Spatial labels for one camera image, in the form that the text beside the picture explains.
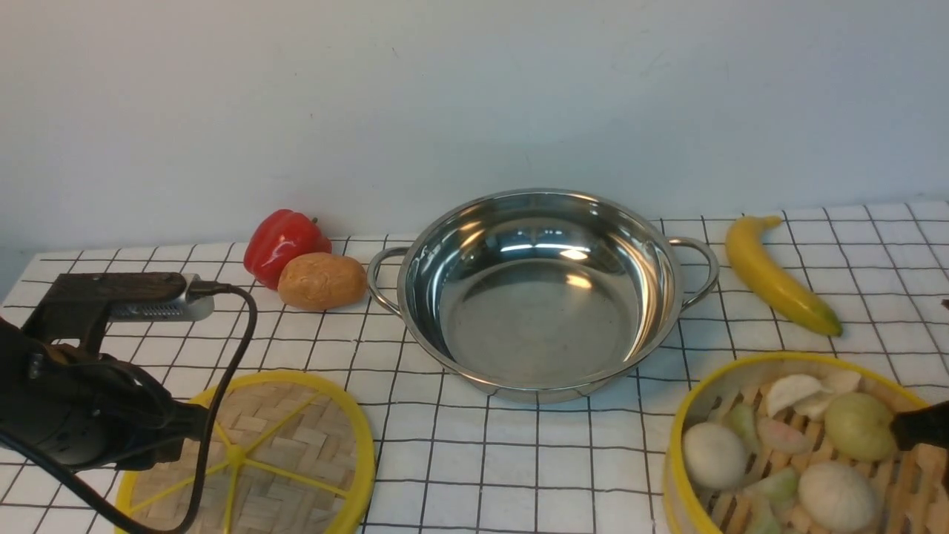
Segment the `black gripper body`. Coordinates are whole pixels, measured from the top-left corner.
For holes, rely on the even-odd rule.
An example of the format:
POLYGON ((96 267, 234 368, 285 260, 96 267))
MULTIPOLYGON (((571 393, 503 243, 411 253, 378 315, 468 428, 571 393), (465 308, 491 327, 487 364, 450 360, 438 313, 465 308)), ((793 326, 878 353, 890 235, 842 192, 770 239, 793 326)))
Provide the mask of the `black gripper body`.
POLYGON ((205 439, 209 409, 184 403, 149 372, 66 345, 15 352, 15 436, 71 471, 146 471, 205 439))

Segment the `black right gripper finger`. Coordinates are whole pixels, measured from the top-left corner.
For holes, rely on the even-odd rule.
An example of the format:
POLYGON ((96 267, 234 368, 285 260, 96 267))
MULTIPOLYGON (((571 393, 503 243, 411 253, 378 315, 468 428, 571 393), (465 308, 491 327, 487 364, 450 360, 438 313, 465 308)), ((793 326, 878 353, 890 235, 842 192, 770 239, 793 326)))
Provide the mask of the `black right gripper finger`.
POLYGON ((948 450, 948 401, 926 408, 900 412, 889 423, 890 432, 900 452, 910 452, 918 445, 948 450))

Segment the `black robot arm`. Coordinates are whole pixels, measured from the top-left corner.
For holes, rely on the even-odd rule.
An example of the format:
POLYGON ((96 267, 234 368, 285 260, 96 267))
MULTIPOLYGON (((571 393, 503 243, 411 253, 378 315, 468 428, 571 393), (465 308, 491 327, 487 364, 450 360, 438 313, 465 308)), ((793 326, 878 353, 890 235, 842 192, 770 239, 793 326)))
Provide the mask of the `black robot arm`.
POLYGON ((127 361, 2 323, 2 446, 51 474, 152 469, 179 460, 186 441, 209 452, 218 409, 176 401, 127 361))

